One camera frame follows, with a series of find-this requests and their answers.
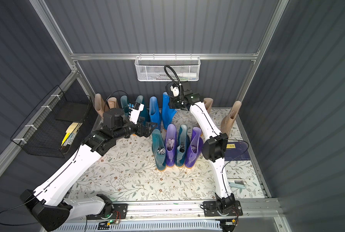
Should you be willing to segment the blue rain boot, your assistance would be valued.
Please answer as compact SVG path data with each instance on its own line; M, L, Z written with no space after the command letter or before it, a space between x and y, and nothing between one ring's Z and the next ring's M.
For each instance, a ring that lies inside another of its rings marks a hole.
M162 122L164 129L167 130L168 126L171 124L174 115L176 114L175 109L171 109L169 107L170 97L168 96L167 92L163 93L163 100L162 100Z
M159 109L158 99L155 96L152 96L149 100L149 117L150 122L157 123L157 129L161 129L161 113Z

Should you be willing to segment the dark teal boot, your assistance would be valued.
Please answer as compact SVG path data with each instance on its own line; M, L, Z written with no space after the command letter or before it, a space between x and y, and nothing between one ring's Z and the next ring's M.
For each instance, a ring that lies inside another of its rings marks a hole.
M142 104L144 106L142 112L139 114L138 121L141 122L143 120L143 124L145 125L147 122L150 122L150 116L149 116L149 113L148 113L148 110L147 110L147 107L146 107L143 95L139 95L136 98L136 102L140 103L140 104Z
M121 98L120 98L120 103L121 103L121 108L122 108L123 111L124 111L124 114L125 114L126 116L128 116L128 115L129 115L129 111L130 111L130 109L129 109L130 101L129 101L128 96L127 96L127 95L121 96Z

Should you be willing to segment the beige rain boot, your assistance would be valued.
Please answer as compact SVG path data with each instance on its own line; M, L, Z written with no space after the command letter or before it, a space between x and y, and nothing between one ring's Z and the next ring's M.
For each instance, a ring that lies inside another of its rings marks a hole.
M99 114L99 116L101 118L104 118L104 116L103 116L104 113L109 110L108 105L106 104L106 102L102 98L101 94L99 94L99 93L95 94L94 109L96 110L96 112Z
M214 100L212 98L204 98L203 103L208 114L210 114Z
M230 132L232 130L232 127L234 125L234 122L239 114L239 111L241 109L242 102L241 101L236 101L229 113L223 118L221 122L221 132L225 133L228 138L230 138Z
M108 104L109 109L120 108L116 97L108 98L107 104Z

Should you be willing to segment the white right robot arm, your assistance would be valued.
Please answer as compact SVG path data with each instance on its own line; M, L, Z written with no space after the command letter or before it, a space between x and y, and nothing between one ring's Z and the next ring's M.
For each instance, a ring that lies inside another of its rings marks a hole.
M170 97L169 106L172 109L187 108L199 124L204 136L202 148L203 157L209 161L214 170L216 183L216 208L219 214L227 215L235 207L235 197L230 189L225 170L225 151L228 136L221 133L206 110L204 102L198 93L184 90L188 82L170 82L166 85L166 92Z

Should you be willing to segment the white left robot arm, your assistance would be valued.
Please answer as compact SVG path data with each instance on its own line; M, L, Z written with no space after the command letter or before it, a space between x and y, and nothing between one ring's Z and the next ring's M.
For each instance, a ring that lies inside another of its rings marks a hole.
M135 134L149 137L157 123L144 123L139 116L141 108L132 109L127 117L123 109L112 108L104 115L104 124L84 138L73 156L46 182L35 190L25 190L20 198L33 217L51 232L73 218L97 215L109 219L114 214L112 201L104 194L80 200L65 198L73 184L102 158L118 139Z

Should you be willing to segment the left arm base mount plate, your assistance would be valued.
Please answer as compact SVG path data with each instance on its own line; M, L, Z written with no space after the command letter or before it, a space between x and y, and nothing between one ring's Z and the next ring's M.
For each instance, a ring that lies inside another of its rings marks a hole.
M125 219L128 212L128 204L113 204L112 206L105 206L105 209L97 215L87 215L87 220L116 220Z

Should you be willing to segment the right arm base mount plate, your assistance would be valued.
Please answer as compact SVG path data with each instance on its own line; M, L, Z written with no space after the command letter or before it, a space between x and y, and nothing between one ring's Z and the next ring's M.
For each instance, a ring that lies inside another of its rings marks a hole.
M200 208L206 217L237 217L243 215L239 201L231 202L226 206L220 205L218 201L204 201Z

